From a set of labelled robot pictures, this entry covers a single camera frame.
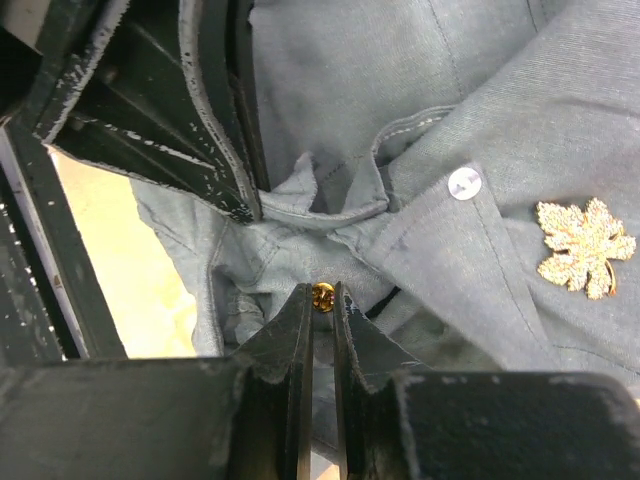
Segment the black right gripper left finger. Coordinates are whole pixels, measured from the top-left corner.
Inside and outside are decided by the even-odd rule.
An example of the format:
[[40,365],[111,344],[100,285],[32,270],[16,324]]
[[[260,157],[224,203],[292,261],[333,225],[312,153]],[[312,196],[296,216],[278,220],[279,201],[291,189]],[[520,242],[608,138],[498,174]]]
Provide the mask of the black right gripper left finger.
[[219,358],[1,372],[5,479],[306,479],[312,289]]

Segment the grey button-up shirt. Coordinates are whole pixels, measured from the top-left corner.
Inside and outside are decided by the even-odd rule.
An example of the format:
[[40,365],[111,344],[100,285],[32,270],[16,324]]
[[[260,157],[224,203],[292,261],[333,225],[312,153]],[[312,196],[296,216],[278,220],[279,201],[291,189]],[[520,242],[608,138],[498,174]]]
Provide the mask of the grey button-up shirt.
[[544,280],[536,208],[598,198],[639,233],[635,1],[259,1],[271,190],[239,225],[132,190],[220,356],[300,283],[340,282],[437,370],[598,372],[639,390],[639,262],[591,300]]

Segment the gold brooch pin clasp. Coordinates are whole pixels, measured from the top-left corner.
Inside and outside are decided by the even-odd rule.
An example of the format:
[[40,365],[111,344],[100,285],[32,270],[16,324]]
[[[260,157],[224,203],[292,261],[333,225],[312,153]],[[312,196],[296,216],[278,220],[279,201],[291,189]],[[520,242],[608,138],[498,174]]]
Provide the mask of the gold brooch pin clasp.
[[331,312],[335,303],[335,287],[330,283],[319,282],[312,287],[312,304],[316,311]]

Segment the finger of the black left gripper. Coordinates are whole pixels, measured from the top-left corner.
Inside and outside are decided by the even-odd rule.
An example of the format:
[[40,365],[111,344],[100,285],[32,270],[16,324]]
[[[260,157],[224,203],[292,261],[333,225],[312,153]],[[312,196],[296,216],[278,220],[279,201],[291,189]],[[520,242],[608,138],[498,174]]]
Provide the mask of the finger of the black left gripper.
[[53,1],[32,131],[90,165],[261,216],[226,55],[229,1]]
[[253,7],[254,1],[249,0],[231,0],[227,3],[227,66],[236,113],[254,182],[258,189],[270,191],[254,75],[252,26],[249,20]]

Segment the gold brooch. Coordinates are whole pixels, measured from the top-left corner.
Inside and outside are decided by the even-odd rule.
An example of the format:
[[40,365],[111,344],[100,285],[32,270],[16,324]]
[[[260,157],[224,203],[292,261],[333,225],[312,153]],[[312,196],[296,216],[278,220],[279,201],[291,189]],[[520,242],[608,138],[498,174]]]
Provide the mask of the gold brooch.
[[537,221],[551,255],[537,267],[546,281],[570,292],[583,291],[591,300],[617,292],[614,261],[630,260],[636,238],[627,234],[623,222],[598,198],[584,207],[540,202]]

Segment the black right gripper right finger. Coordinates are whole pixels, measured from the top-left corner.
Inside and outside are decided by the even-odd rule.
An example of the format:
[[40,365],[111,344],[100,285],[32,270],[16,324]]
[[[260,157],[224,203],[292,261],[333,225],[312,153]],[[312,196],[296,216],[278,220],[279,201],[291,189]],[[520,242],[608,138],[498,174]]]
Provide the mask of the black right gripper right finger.
[[441,372],[334,294],[344,479],[635,479],[639,409],[590,373]]

